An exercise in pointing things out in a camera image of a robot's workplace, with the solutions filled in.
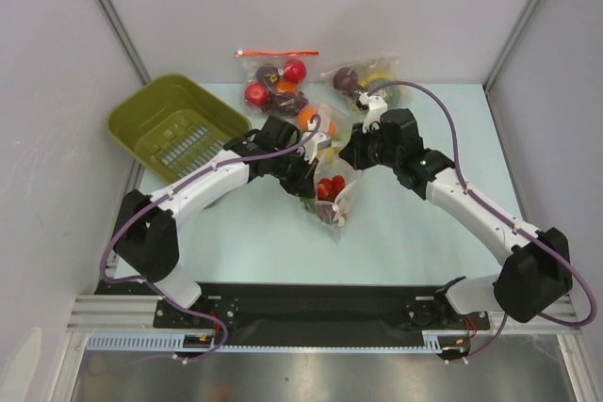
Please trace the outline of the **fake strawberry bunch with leaves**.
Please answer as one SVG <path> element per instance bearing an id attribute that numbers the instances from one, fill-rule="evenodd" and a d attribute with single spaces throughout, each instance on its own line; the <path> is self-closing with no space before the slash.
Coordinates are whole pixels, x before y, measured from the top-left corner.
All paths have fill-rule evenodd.
<path id="1" fill-rule="evenodd" d="M 343 228 L 346 224 L 346 214 L 336 201 L 346 186 L 346 179 L 341 174 L 320 179 L 316 186 L 316 196 L 303 201 L 305 211 L 316 215 L 328 225 Z"/>

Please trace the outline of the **polka dot strawberry bag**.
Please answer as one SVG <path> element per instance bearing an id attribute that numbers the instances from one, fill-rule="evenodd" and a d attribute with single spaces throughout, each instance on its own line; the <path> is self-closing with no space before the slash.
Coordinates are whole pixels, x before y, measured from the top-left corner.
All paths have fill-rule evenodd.
<path id="1" fill-rule="evenodd" d="M 314 197 L 300 198 L 304 211 L 335 243 L 348 229 L 363 175 L 337 156 L 320 159 L 314 175 Z"/>

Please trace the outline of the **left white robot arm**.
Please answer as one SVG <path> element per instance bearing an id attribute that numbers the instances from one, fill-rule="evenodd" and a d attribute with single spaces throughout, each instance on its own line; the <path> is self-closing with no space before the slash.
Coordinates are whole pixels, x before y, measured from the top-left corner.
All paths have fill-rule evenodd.
<path id="1" fill-rule="evenodd" d="M 292 196 L 315 195 L 320 116 L 300 133 L 275 117 L 260 130 L 228 142 L 208 163 L 150 195 L 137 190 L 122 200 L 108 249 L 138 272 L 138 279 L 171 300 L 174 315 L 188 327 L 202 324 L 207 304 L 202 288 L 179 265 L 178 228 L 218 198 L 258 177 L 272 176 Z"/>

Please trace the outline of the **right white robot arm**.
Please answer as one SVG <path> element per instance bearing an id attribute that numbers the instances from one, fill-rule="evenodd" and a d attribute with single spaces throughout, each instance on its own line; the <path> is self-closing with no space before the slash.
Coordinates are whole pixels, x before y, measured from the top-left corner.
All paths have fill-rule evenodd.
<path id="1" fill-rule="evenodd" d="M 444 298 L 434 315 L 442 326 L 456 328 L 468 314 L 494 309 L 528 323 L 572 288 L 566 236 L 515 218 L 472 189 L 452 160 L 424 146 L 409 110 L 388 110 L 369 126 L 354 124 L 339 155 L 354 169 L 392 169 L 402 186 L 454 217 L 500 264 L 497 275 L 459 277 L 440 287 Z"/>

